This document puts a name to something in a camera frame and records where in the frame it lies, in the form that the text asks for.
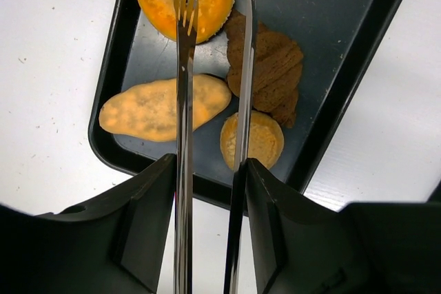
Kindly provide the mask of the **metal tongs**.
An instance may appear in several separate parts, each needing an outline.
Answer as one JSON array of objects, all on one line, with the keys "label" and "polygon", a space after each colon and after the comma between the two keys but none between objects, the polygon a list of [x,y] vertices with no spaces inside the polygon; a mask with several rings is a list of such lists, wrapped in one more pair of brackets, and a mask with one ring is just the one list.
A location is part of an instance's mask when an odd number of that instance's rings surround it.
[{"label": "metal tongs", "polygon": [[[193,132],[193,66],[196,47],[198,0],[174,0],[177,51],[177,183],[174,229],[174,293],[192,292],[193,151],[204,156],[215,147],[218,124]],[[224,293],[237,293],[240,237],[245,203],[246,160],[252,112],[252,84],[256,53],[255,1],[246,0],[243,65],[238,104],[234,177],[229,213]]]}]

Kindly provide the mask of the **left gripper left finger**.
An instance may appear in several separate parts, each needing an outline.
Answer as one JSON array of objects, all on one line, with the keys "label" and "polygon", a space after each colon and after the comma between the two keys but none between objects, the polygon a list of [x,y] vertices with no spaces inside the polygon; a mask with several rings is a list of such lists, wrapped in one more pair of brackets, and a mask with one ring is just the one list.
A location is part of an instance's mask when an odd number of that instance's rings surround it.
[{"label": "left gripper left finger", "polygon": [[155,293],[176,184],[167,154],[61,213],[1,208],[2,293]]}]

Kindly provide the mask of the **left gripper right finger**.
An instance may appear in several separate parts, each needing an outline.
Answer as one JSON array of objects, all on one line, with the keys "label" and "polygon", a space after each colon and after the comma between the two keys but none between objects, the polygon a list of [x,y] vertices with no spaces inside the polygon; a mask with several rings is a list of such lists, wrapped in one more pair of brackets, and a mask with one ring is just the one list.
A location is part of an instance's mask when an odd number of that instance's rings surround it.
[{"label": "left gripper right finger", "polygon": [[332,211],[247,163],[259,293],[439,293],[440,204]]}]

